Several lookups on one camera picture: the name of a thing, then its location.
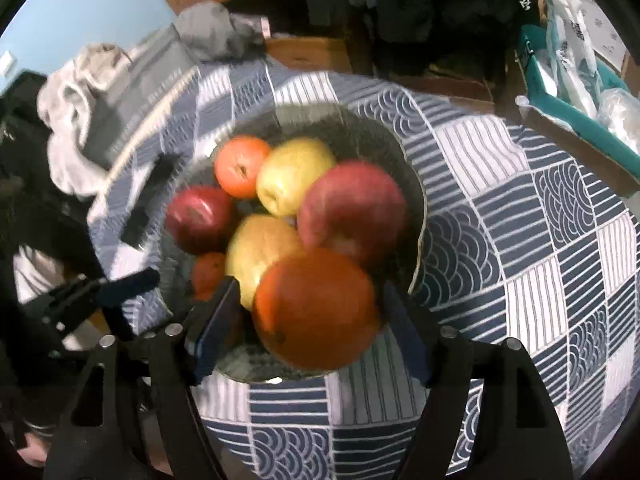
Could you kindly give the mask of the grey clothes pile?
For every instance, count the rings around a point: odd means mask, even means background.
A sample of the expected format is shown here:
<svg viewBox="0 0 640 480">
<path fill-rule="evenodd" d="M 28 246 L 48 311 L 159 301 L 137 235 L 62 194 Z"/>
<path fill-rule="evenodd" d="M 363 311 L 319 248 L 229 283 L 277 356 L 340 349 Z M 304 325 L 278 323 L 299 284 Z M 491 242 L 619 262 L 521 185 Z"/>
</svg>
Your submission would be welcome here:
<svg viewBox="0 0 640 480">
<path fill-rule="evenodd" d="M 231 13 L 210 0 L 183 10 L 174 27 L 182 43 L 201 62 L 250 58 L 262 53 L 271 37 L 265 16 Z"/>
</svg>

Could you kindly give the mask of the brown cardboard box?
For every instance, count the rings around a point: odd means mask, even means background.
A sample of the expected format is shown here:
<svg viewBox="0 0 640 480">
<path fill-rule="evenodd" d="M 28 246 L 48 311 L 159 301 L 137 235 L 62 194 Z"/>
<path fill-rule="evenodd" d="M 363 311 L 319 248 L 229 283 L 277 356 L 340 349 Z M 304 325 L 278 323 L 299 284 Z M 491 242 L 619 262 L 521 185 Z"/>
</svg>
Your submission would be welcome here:
<svg viewBox="0 0 640 480">
<path fill-rule="evenodd" d="M 523 124 L 546 136 L 562 150 L 596 174 L 619 196 L 628 198 L 639 192 L 639 180 L 611 156 L 582 139 L 562 120 L 544 114 L 534 107 L 527 96 L 520 94 L 514 99 L 523 119 Z"/>
</svg>

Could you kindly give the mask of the beige towel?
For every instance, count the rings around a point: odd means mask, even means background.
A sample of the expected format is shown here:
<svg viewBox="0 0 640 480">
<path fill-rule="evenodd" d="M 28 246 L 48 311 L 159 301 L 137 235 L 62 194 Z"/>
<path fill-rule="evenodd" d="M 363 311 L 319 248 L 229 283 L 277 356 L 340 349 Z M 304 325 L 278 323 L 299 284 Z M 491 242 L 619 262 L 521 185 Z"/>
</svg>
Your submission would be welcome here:
<svg viewBox="0 0 640 480">
<path fill-rule="evenodd" d="M 106 172 L 81 154 L 96 101 L 126 70 L 130 57 L 116 44 L 88 44 L 47 76 L 37 113 L 51 130 L 47 158 L 52 182 L 67 195 L 96 195 Z"/>
</svg>

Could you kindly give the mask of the medium orange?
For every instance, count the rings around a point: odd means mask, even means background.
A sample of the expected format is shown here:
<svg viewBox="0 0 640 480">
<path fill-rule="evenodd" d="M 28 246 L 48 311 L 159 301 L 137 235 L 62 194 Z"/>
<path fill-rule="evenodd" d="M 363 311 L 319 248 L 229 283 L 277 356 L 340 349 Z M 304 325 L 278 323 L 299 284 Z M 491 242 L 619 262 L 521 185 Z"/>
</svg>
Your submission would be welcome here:
<svg viewBox="0 0 640 480">
<path fill-rule="evenodd" d="M 218 151 L 214 174 L 221 188 L 239 200 L 257 196 L 256 181 L 270 145 L 256 136 L 235 136 Z"/>
</svg>

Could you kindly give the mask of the blue white patterned tablecloth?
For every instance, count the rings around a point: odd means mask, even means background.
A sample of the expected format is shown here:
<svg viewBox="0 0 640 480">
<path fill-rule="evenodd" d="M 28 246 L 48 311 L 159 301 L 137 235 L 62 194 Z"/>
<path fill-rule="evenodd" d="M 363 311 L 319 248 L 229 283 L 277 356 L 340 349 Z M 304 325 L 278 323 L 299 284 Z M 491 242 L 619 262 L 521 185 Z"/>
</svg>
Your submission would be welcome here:
<svg viewBox="0 0 640 480">
<path fill-rule="evenodd" d="M 576 476 L 603 453 L 639 390 L 639 223 L 595 174 L 533 130 L 359 76 L 256 61 L 205 65 L 183 82 L 106 181 L 89 215 L 107 276 L 160 260 L 163 213 L 138 248 L 120 236 L 153 162 L 194 162 L 231 129 L 285 104 L 337 103 L 404 148 L 426 194 L 414 300 L 483 342 L 513 337 L 558 413 Z M 329 376 L 195 391 L 206 428 L 263 479 L 388 479 L 426 392 L 384 332 Z"/>
</svg>

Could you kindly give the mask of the white rice bag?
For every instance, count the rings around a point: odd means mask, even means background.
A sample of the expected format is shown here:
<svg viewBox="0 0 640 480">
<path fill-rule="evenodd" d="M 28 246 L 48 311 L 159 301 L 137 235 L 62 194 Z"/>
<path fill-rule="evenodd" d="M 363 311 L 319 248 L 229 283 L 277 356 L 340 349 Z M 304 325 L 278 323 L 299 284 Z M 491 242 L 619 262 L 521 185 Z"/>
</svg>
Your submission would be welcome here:
<svg viewBox="0 0 640 480">
<path fill-rule="evenodd" d="M 546 43 L 558 97 L 590 119 L 598 114 L 602 79 L 582 0 L 546 0 Z"/>
</svg>

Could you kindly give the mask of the large orange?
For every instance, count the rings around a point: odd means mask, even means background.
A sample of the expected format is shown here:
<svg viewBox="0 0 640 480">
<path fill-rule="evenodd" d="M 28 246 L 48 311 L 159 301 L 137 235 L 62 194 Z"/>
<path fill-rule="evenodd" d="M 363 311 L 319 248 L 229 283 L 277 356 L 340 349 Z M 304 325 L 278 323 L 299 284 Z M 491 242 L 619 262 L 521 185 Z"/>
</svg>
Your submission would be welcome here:
<svg viewBox="0 0 640 480">
<path fill-rule="evenodd" d="M 257 287 L 252 317 L 271 354 L 313 372 L 354 362 L 384 326 L 369 274 L 351 258 L 322 248 L 270 266 Z"/>
</svg>

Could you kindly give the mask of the yellow-green pear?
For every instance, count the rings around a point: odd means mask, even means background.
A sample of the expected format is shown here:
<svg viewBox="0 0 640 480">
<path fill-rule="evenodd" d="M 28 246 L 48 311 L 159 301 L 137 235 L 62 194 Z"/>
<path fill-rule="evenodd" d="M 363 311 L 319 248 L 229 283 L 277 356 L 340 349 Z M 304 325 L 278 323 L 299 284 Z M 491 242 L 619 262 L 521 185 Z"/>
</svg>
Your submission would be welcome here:
<svg viewBox="0 0 640 480">
<path fill-rule="evenodd" d="M 295 216 L 311 185 L 335 165 L 335 156 L 320 140 L 289 140 L 262 164 L 256 180 L 257 197 L 270 214 Z"/>
<path fill-rule="evenodd" d="M 256 289 L 273 263 L 303 250 L 296 229 L 269 214 L 251 214 L 234 232 L 226 253 L 226 274 L 240 284 L 241 304 L 252 310 Z"/>
</svg>

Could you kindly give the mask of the black hanging coat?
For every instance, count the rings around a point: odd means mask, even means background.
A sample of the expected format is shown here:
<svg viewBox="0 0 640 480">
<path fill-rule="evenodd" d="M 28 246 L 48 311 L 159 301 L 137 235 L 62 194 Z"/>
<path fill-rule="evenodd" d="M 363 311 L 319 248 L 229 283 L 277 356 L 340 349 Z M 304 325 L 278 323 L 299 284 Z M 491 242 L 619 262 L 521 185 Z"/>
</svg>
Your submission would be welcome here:
<svg viewBox="0 0 640 480">
<path fill-rule="evenodd" d="M 429 68 L 495 80 L 524 22 L 522 0 L 307 0 L 311 23 L 349 36 L 384 73 Z"/>
</svg>

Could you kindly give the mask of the teal storage box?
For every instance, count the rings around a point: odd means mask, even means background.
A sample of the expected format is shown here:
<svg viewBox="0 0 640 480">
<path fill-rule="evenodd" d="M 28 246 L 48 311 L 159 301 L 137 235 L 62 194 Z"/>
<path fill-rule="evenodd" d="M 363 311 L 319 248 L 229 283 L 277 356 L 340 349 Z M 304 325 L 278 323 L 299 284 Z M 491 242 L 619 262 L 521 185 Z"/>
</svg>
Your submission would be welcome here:
<svg viewBox="0 0 640 480">
<path fill-rule="evenodd" d="M 569 125 L 579 139 L 586 141 L 616 165 L 626 170 L 631 177 L 639 181 L 639 155 L 607 128 L 573 105 L 552 96 L 544 86 L 541 70 L 537 64 L 536 52 L 546 47 L 546 31 L 536 25 L 524 25 L 518 40 L 518 60 L 521 63 L 526 96 L 529 103 L 542 114 L 559 119 L 563 125 Z"/>
</svg>

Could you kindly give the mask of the small tangerine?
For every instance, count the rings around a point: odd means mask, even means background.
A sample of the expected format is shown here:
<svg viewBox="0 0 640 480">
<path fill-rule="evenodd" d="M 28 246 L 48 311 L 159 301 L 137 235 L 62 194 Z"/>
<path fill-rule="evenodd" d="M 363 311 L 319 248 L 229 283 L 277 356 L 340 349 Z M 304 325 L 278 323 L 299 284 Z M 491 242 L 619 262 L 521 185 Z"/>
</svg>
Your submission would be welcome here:
<svg viewBox="0 0 640 480">
<path fill-rule="evenodd" d="M 226 275 L 226 255 L 209 252 L 195 258 L 191 285 L 195 300 L 209 300 Z"/>
</svg>

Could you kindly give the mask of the red apple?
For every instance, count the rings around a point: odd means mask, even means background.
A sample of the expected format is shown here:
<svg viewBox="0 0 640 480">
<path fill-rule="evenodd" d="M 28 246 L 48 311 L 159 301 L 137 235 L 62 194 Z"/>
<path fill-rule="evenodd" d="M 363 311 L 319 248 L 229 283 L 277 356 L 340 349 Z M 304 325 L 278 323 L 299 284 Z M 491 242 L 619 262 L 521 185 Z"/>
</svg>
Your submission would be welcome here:
<svg viewBox="0 0 640 480">
<path fill-rule="evenodd" d="M 397 245 L 407 224 L 408 203 L 380 166 L 346 160 L 306 192 L 296 218 L 307 248 L 328 248 L 375 266 Z"/>
<path fill-rule="evenodd" d="M 204 255 L 222 252 L 238 221 L 238 208 L 222 188 L 194 185 L 171 200 L 165 229 L 178 248 L 191 255 Z"/>
</svg>

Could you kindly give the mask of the wooden drawer box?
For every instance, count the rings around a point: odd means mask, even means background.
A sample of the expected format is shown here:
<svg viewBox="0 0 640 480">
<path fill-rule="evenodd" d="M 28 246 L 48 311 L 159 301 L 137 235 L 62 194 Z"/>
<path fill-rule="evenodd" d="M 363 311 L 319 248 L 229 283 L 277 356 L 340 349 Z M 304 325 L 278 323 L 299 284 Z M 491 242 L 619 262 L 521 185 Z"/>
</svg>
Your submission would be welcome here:
<svg viewBox="0 0 640 480">
<path fill-rule="evenodd" d="M 292 70 L 352 73 L 344 40 L 326 37 L 285 37 L 266 41 L 266 52 Z"/>
</svg>

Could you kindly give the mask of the grey tote bag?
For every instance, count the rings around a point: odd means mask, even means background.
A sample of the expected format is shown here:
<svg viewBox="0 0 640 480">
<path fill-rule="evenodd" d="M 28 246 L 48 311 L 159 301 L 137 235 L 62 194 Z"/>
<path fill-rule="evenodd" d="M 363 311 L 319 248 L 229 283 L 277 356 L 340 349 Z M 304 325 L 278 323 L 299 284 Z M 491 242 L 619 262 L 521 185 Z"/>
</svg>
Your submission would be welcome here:
<svg viewBox="0 0 640 480">
<path fill-rule="evenodd" d="M 175 27 L 157 35 L 96 101 L 81 149 L 85 158 L 111 169 L 146 116 L 194 66 Z"/>
</svg>

